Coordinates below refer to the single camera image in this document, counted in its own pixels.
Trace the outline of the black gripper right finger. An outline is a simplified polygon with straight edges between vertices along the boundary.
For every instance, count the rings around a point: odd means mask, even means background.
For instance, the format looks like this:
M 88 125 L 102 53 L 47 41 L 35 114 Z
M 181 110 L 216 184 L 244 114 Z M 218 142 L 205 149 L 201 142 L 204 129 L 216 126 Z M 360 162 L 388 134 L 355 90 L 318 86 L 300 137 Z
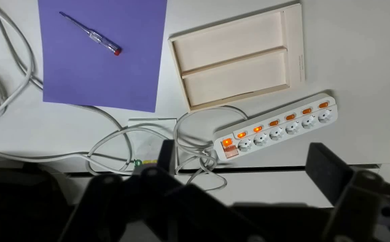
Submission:
M 309 145 L 305 172 L 333 205 L 324 240 L 388 240 L 390 182 L 380 174 L 352 168 L 321 142 Z

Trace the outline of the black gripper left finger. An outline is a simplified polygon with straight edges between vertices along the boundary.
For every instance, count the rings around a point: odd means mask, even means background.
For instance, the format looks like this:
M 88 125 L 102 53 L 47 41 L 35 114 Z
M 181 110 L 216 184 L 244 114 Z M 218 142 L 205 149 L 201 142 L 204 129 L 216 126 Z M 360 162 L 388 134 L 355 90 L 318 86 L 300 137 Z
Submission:
M 93 177 L 58 242 L 118 242 L 132 221 L 145 223 L 162 242 L 267 242 L 247 217 L 177 181 L 173 154 L 175 142 L 165 139 L 157 162 L 130 177 Z

